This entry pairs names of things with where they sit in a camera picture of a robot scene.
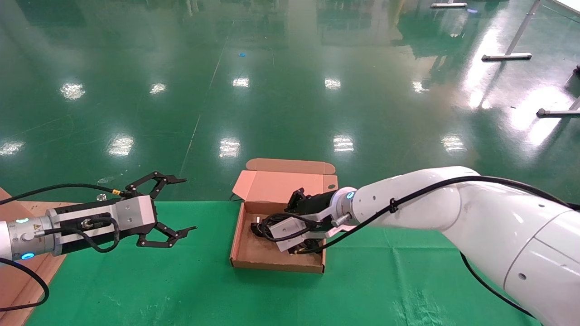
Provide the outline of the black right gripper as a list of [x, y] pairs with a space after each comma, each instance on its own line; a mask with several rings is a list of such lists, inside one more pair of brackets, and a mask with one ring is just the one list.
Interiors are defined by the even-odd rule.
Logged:
[[[331, 205], [331, 200], [338, 190], [325, 192], [317, 195], [306, 195], [303, 187], [292, 192], [288, 201], [286, 212], [298, 216], [320, 213]], [[325, 240], [305, 240], [293, 247], [293, 254], [319, 254], [324, 251], [320, 249], [325, 244]]]

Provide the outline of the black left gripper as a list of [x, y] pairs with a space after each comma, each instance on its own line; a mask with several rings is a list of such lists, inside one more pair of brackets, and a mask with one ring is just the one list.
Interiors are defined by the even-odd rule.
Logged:
[[[141, 193], [138, 187], [153, 180], [154, 187], [148, 193]], [[180, 184], [187, 179], [175, 175], [164, 175], [158, 171], [149, 173], [125, 187], [125, 198], [149, 196], [155, 200], [162, 189], [170, 184]], [[137, 212], [57, 212], [57, 254], [68, 254], [83, 249], [93, 249], [107, 253], [116, 248], [120, 240], [130, 236], [137, 229]], [[164, 234], [166, 241], [149, 241], [150, 232], [139, 233], [137, 246], [144, 248], [172, 248], [178, 240], [187, 237], [197, 226], [173, 230], [161, 222], [153, 225], [152, 230]]]

